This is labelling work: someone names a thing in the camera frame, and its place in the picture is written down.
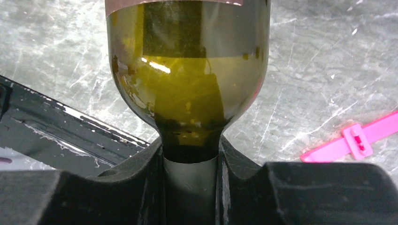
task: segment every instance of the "black foam holder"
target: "black foam holder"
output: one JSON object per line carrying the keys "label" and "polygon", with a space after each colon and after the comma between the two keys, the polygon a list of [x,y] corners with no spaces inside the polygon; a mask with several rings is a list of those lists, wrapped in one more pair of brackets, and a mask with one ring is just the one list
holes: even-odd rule
{"label": "black foam holder", "polygon": [[[0,225],[165,225],[160,140],[66,109],[0,76],[0,147],[59,169],[0,172]],[[398,225],[397,188],[376,165],[259,166],[223,136],[219,150],[217,225]]]}
{"label": "black foam holder", "polygon": [[[0,172],[0,224],[164,224],[158,140],[98,177]],[[369,164],[265,163],[222,137],[217,224],[398,224],[398,192]]]}

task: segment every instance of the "wine bottle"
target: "wine bottle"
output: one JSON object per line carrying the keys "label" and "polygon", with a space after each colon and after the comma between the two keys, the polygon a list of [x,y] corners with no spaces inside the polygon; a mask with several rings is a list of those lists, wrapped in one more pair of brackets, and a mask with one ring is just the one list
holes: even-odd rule
{"label": "wine bottle", "polygon": [[217,156],[222,132],[264,81],[268,1],[109,2],[109,57],[125,102],[158,130],[165,158]]}

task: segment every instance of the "pink label band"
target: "pink label band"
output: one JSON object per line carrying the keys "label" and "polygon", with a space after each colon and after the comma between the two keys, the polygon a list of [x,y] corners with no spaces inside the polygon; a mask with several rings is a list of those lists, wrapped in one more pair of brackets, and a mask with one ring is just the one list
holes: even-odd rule
{"label": "pink label band", "polygon": [[347,154],[362,160],[373,154],[371,143],[398,132],[398,111],[378,119],[364,127],[354,124],[343,129],[343,137],[337,138],[300,156],[308,163],[329,163]]}
{"label": "pink label band", "polygon": [[[157,1],[172,1],[172,0],[105,0],[106,17],[108,17],[113,12],[116,12],[117,10],[122,8],[139,5],[143,3],[157,2]],[[219,3],[232,4],[236,6],[241,6],[243,4],[243,0],[184,0],[184,1],[213,1]]]}

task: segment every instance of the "pink plastic tag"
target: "pink plastic tag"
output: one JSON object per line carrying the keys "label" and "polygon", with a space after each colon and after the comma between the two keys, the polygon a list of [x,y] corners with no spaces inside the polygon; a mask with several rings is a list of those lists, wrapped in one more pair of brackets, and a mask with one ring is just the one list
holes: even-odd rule
{"label": "pink plastic tag", "polygon": [[398,132],[398,111],[364,127],[359,124],[349,126],[342,130],[343,137],[302,154],[300,159],[309,163],[326,163],[352,154],[356,160],[362,160],[373,154],[371,143],[396,132]]}

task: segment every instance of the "green glass bottle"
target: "green glass bottle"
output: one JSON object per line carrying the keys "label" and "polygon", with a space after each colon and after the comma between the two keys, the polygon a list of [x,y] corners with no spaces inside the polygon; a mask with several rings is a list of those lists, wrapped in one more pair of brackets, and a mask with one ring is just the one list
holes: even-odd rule
{"label": "green glass bottle", "polygon": [[216,157],[222,132],[262,86],[270,5],[241,2],[156,1],[107,17],[117,88],[157,129],[168,160],[198,163]]}

